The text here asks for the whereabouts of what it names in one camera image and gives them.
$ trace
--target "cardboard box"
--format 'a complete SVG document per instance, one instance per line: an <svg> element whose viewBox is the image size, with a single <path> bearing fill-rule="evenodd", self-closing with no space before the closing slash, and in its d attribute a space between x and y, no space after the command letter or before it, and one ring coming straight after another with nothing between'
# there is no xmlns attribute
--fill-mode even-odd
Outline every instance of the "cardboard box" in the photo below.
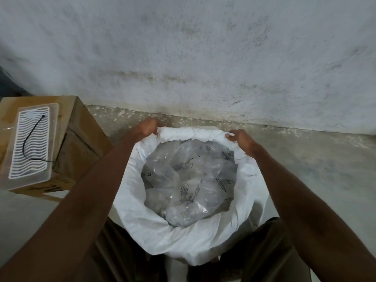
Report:
<svg viewBox="0 0 376 282"><path fill-rule="evenodd" d="M0 102L0 172L18 108L50 103L59 104L51 179L9 191L59 201L45 193L70 190L113 146L76 96L3 98Z"/></svg>

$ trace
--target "black cord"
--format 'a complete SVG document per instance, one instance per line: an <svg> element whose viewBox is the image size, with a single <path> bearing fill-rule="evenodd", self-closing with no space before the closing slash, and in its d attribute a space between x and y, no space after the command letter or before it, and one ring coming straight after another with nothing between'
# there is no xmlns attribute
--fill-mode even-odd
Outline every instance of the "black cord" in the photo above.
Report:
<svg viewBox="0 0 376 282"><path fill-rule="evenodd" d="M36 126L38 125L38 123L40 123L40 121L45 118L45 115L42 115L41 118L37 121L37 123L35 124L35 126L33 127L33 129L31 130L31 132L29 133L29 135L26 137L26 139L24 140L23 144L22 144L22 154L25 158L27 158L28 160L39 160L39 161L44 161L44 162L55 162L55 161L48 161L48 160L44 160L44 159L41 159L41 158L28 158L26 155L25 155L25 144L26 144L26 141L29 139L29 137L31 136L32 132L35 130Z"/></svg>

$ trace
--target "gray floor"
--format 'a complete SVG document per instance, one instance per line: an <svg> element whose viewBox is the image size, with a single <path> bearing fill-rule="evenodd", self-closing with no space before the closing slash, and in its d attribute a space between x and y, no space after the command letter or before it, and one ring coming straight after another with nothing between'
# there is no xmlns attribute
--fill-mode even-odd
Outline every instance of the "gray floor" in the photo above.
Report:
<svg viewBox="0 0 376 282"><path fill-rule="evenodd" d="M216 122L101 106L88 109L114 143L147 116L160 118L172 127L245 129L327 202L376 255L376 137ZM35 232L55 206L53 202L0 192L0 265ZM264 220L275 215L269 200ZM167 263L174 275L179 275L179 271L174 271L179 267L182 265L176 262Z"/></svg>

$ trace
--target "clear plastic bag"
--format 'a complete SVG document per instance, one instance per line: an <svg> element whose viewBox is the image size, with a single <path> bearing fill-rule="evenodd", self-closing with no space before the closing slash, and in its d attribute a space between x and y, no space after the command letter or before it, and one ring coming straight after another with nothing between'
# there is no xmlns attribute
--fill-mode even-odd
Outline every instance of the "clear plastic bag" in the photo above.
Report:
<svg viewBox="0 0 376 282"><path fill-rule="evenodd" d="M143 168L145 206L174 226L189 226L228 210L236 171L233 152L216 142L166 142Z"/></svg>

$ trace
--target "white wall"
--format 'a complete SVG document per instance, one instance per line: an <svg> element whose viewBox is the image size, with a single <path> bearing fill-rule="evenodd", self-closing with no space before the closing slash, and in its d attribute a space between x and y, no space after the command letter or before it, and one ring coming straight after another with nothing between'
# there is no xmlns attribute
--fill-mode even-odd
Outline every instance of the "white wall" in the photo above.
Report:
<svg viewBox="0 0 376 282"><path fill-rule="evenodd" d="M0 0L36 95L376 134L376 0Z"/></svg>

